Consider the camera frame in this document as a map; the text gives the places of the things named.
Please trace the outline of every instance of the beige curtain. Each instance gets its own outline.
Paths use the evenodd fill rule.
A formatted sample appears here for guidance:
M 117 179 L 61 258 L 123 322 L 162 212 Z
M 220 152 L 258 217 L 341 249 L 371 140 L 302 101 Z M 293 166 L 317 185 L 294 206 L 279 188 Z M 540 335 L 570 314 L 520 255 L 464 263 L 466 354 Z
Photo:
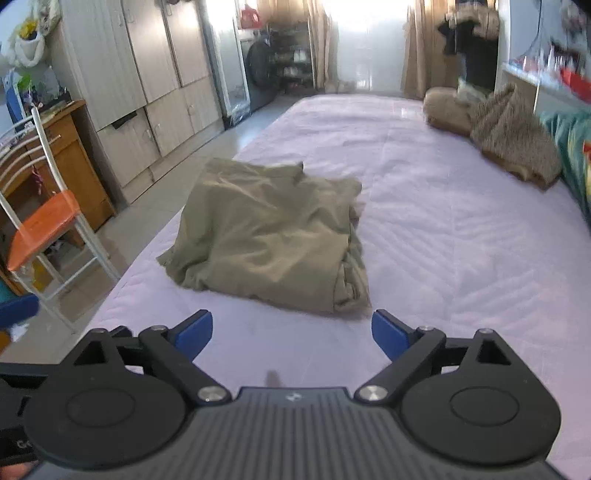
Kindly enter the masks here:
M 258 0 L 258 11 L 263 20 L 279 24 L 293 24 L 310 19 L 310 35 L 314 50 L 316 83 L 324 88 L 329 79 L 330 18 L 322 0 Z
M 437 31 L 455 0 L 413 0 L 408 9 L 402 91 L 422 99 L 431 87 L 456 87 L 458 59 L 445 56 L 446 39 Z

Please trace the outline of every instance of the knitted blanket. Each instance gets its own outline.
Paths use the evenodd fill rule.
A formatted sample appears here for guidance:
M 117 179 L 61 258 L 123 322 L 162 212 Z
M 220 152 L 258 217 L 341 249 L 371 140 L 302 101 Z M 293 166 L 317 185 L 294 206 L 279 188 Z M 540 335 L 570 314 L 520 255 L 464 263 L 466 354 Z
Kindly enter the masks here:
M 506 85 L 469 114 L 470 137 L 487 158 L 543 189 L 560 175 L 554 141 L 515 85 Z

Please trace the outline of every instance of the metal screw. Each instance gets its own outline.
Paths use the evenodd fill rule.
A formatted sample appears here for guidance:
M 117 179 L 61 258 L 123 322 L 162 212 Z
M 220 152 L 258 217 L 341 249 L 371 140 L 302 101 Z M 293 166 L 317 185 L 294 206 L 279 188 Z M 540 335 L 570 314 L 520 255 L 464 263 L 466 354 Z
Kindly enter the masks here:
M 226 398 L 228 392 L 222 387 L 212 385 L 211 387 L 203 387 L 197 392 L 197 396 L 203 401 L 217 402 Z
M 365 401 L 380 401 L 388 396 L 388 390 L 378 385 L 367 385 L 359 390 L 359 396 Z

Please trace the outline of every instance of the hanging clothes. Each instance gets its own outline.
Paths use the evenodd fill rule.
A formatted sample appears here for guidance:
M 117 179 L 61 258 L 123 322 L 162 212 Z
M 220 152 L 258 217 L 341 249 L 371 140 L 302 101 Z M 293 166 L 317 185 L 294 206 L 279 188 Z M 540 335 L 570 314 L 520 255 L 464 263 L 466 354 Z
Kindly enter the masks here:
M 496 82 L 499 25 L 496 10 L 471 2 L 449 12 L 437 27 L 446 38 L 444 54 L 463 57 L 463 78 L 490 92 Z

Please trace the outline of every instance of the yellow flower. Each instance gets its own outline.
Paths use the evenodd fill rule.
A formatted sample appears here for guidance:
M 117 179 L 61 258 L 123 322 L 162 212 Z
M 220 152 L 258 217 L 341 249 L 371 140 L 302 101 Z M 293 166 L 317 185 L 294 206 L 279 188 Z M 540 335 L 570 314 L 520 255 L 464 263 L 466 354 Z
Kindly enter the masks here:
M 18 36 L 21 37 L 23 40 L 29 39 L 31 34 L 37 30 L 37 21 L 36 20 L 26 20 L 22 23 L 21 29 L 18 31 Z

